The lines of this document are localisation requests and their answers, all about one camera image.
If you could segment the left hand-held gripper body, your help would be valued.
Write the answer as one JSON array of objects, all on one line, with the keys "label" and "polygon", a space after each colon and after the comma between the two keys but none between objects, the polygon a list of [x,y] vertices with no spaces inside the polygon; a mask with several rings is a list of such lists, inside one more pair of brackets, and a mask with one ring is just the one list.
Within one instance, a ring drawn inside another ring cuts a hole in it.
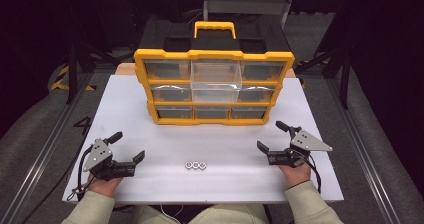
[{"label": "left hand-held gripper body", "polygon": [[117,162],[113,159],[113,152],[109,148],[119,138],[96,139],[91,145],[88,158],[83,166],[84,172],[90,172],[101,180],[111,180],[121,177],[133,177],[135,174],[134,162]]}]

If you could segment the clear plastic drawer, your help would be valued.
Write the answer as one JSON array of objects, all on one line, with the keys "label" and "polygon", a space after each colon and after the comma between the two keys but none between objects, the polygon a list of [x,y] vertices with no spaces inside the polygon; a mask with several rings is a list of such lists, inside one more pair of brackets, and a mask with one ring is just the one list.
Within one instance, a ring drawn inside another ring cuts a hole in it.
[{"label": "clear plastic drawer", "polygon": [[242,88],[241,66],[227,59],[191,61],[190,88],[196,103],[235,103]]}]

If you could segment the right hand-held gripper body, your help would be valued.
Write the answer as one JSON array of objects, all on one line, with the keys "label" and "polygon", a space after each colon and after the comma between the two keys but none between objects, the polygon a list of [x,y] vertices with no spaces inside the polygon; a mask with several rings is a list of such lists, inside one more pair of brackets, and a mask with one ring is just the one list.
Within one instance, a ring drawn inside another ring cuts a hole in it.
[{"label": "right hand-held gripper body", "polygon": [[289,129],[290,145],[283,151],[268,151],[270,165],[298,167],[308,161],[312,151],[331,152],[333,148],[304,129]]}]

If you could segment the yellow black drawer organizer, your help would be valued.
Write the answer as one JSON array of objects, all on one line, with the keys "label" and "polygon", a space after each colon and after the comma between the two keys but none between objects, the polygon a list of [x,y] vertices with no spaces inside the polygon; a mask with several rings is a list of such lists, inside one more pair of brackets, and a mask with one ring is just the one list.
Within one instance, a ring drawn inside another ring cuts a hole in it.
[{"label": "yellow black drawer organizer", "polygon": [[[295,57],[283,29],[277,23],[259,22],[236,24],[233,22],[197,21],[193,24],[172,23],[156,20],[147,23],[139,48],[134,53],[135,73],[144,88],[147,110],[157,124],[196,125],[260,125],[268,121],[271,109],[276,105],[283,88],[283,80],[292,68]],[[239,61],[284,61],[286,63],[281,80],[281,90],[272,102],[265,117],[259,119],[231,119],[229,121],[202,121],[184,119],[159,120],[152,114],[149,105],[151,95],[146,92],[147,60],[200,60],[227,59]]]}]

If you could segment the black metal stand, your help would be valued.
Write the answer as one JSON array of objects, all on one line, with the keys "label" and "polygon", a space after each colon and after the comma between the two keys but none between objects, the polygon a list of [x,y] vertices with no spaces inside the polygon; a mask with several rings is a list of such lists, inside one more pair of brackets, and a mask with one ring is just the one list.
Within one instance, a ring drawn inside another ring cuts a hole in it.
[{"label": "black metal stand", "polygon": [[86,42],[76,42],[68,49],[68,99],[67,103],[71,104],[77,94],[83,89],[82,79],[88,74],[92,74],[98,63],[111,64],[117,67],[124,60],[133,57],[134,51],[113,56],[110,52],[102,51]]},{"label": "black metal stand", "polygon": [[338,72],[341,72],[339,87],[339,100],[344,109],[348,109],[347,94],[350,75],[350,57],[346,48],[336,48],[334,50],[323,52],[309,61],[300,61],[294,68],[296,74],[300,74],[318,64],[327,62],[322,71],[325,79],[334,79]]}]

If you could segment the grey metal frame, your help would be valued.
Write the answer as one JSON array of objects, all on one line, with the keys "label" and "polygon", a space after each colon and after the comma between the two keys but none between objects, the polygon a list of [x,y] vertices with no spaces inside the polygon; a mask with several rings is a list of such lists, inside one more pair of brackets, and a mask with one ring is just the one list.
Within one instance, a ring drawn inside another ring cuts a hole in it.
[{"label": "grey metal frame", "polygon": [[202,15],[205,21],[211,13],[275,15],[284,28],[293,0],[203,0]]}]

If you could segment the person's left hand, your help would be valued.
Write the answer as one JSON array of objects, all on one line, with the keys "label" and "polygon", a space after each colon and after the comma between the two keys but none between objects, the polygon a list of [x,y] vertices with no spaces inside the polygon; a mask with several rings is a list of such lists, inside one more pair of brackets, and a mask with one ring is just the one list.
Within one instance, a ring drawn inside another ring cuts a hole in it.
[{"label": "person's left hand", "polygon": [[114,178],[109,181],[105,181],[102,179],[97,179],[95,176],[90,174],[88,177],[88,181],[90,182],[90,185],[88,186],[88,190],[113,198],[115,194],[115,190],[118,187],[118,185],[122,182],[122,180],[123,178]]}]

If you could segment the person's lap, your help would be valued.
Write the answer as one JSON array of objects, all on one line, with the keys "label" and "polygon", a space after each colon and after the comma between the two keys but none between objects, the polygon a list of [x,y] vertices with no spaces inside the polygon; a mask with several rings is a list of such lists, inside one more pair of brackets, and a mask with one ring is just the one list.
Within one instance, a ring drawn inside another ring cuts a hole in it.
[{"label": "person's lap", "polygon": [[[131,224],[183,224],[150,206],[135,209]],[[220,204],[201,211],[187,224],[269,224],[261,204]]]}]

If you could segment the person's right hand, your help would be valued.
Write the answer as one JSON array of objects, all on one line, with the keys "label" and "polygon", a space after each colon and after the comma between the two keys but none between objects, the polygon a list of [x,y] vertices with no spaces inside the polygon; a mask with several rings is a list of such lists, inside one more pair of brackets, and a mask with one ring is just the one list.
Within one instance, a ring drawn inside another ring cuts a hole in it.
[{"label": "person's right hand", "polygon": [[298,167],[290,167],[285,165],[279,166],[280,170],[285,175],[287,187],[291,188],[303,182],[309,181],[311,177],[311,168],[307,164],[302,164]]}]

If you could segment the set of closed clear drawers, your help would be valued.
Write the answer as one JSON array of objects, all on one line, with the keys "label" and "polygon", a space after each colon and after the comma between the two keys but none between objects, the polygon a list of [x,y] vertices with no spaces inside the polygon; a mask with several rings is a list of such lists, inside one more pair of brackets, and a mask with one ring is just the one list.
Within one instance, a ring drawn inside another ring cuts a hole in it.
[{"label": "set of closed clear drawers", "polygon": [[229,121],[263,119],[281,90],[284,61],[238,61],[242,88],[235,103],[196,103],[192,101],[190,73],[192,60],[147,60],[146,92],[149,105],[159,120],[184,119]]}]

